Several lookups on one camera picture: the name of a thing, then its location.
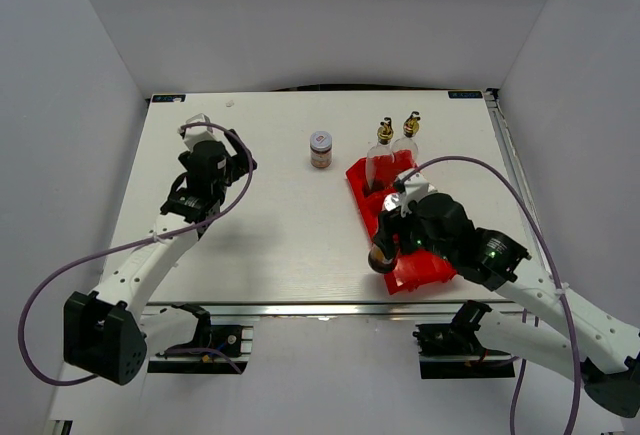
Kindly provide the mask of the red-lid sauce jar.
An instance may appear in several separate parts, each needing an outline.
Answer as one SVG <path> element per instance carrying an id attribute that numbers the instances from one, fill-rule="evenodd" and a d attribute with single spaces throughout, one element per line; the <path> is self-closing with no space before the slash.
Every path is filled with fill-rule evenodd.
<path id="1" fill-rule="evenodd" d="M 377 245 L 371 247 L 367 260 L 369 267 L 379 274 L 391 273 L 397 265 L 397 259 L 395 257 L 387 258 L 382 249 Z"/>

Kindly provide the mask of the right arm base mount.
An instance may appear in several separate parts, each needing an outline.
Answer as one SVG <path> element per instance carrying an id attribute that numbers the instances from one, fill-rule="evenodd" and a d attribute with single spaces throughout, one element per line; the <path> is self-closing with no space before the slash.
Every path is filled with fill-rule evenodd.
<path id="1" fill-rule="evenodd" d="M 482 318 L 492 308 L 467 301 L 448 323 L 423 323 L 413 337 L 422 380 L 507 379 L 515 376 L 515 358 L 487 349 L 478 340 Z"/>

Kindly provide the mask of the silver-lid white shaker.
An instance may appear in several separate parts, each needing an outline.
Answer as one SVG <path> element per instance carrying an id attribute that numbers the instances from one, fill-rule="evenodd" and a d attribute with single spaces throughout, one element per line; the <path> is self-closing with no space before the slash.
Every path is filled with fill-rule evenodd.
<path id="1" fill-rule="evenodd" d="M 388 212 L 398 210 L 403 215 L 405 213 L 405 199 L 404 193 L 391 193 L 384 198 L 382 208 Z"/>

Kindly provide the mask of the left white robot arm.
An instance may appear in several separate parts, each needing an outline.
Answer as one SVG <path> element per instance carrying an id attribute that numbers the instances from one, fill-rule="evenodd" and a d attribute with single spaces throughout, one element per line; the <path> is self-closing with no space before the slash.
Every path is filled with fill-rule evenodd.
<path id="1" fill-rule="evenodd" d="M 189 303 L 156 315 L 143 311 L 160 283 L 204 236 L 231 211 L 227 189 L 250 182 L 257 163 L 233 129 L 219 141 L 213 124 L 192 121 L 180 129 L 184 168 L 171 185 L 148 238 L 90 293 L 73 293 L 63 308 L 63 356 L 67 364 L 118 385 L 132 381 L 146 359 L 173 351 L 209 350 L 209 313 Z"/>

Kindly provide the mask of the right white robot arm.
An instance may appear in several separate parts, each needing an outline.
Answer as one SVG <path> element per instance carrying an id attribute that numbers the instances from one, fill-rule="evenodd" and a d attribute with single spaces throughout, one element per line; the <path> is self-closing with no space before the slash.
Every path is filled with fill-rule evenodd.
<path id="1" fill-rule="evenodd" d="M 519 304 L 551 326 L 535 336 L 490 312 L 451 329 L 453 345 L 472 354 L 480 347 L 526 358 L 569 379 L 578 377 L 599 406 L 623 418 L 639 413 L 639 330 L 580 296 L 556 286 L 551 273 L 527 249 L 496 230 L 474 226 L 461 204 L 432 193 L 402 201 L 378 216 L 369 254 L 379 273 L 399 254 L 423 249 L 449 262 L 465 280 Z"/>

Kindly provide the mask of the dark-sauce glass bottle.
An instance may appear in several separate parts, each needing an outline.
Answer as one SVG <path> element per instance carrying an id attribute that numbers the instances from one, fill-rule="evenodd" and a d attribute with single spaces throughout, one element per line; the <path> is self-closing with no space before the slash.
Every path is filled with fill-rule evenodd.
<path id="1" fill-rule="evenodd" d="M 393 165 L 394 155 L 391 142 L 394 136 L 392 119 L 384 117 L 376 132 L 377 143 L 367 153 L 365 177 L 367 193 L 383 190 L 387 185 L 389 169 Z"/>

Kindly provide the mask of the clear glass bottle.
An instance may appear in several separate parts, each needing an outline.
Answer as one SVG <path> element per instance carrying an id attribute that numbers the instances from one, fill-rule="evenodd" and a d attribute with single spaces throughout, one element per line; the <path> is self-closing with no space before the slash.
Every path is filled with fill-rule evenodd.
<path id="1" fill-rule="evenodd" d="M 402 136 L 392 145 L 393 164 L 396 173 L 416 166 L 418 146 L 414 138 L 419 131 L 420 113 L 412 111 L 402 127 Z"/>

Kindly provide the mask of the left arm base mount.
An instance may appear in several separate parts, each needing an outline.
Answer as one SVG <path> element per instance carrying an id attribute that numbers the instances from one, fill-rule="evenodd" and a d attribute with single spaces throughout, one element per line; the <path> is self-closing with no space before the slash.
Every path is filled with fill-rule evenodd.
<path id="1" fill-rule="evenodd" d="M 164 307 L 143 316 L 140 328 L 154 374 L 241 375 L 252 352 L 252 326 L 219 320 L 198 305 Z"/>

